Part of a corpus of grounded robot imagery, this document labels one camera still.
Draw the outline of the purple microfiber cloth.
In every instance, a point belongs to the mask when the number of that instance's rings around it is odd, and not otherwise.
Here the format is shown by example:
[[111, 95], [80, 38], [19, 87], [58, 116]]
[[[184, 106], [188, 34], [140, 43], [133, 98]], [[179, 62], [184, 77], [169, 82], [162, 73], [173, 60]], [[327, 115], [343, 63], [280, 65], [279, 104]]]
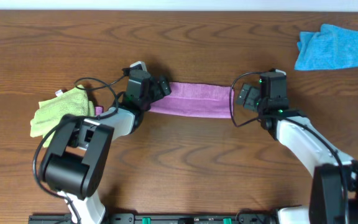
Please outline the purple microfiber cloth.
[[229, 119], [233, 93], [228, 86], [170, 83], [171, 93], [151, 104], [154, 113], [194, 118]]

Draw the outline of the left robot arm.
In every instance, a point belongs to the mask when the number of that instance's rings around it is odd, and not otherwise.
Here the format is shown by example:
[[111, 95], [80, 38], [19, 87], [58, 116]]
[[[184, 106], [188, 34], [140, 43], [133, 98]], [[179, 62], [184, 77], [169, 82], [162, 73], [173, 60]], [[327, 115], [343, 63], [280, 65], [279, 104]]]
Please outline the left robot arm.
[[132, 134], [142, 123], [151, 104], [172, 91], [165, 76], [153, 77], [148, 71], [125, 68], [125, 91], [113, 95], [111, 107], [97, 116], [66, 114], [43, 138], [51, 140], [42, 161], [36, 149], [32, 172], [37, 185], [49, 195], [65, 201], [70, 223], [104, 223], [106, 208], [98, 187], [103, 176], [111, 143]]

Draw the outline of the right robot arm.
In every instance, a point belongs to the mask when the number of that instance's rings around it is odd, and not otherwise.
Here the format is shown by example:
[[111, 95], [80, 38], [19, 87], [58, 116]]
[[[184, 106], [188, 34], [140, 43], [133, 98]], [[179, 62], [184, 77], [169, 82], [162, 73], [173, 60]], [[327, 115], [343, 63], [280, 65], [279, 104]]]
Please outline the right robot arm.
[[291, 150], [313, 178], [309, 205], [281, 208], [275, 222], [358, 223], [358, 161], [330, 143], [301, 110], [290, 107], [285, 72], [258, 75], [258, 86], [244, 84], [229, 103], [256, 112], [261, 127]]

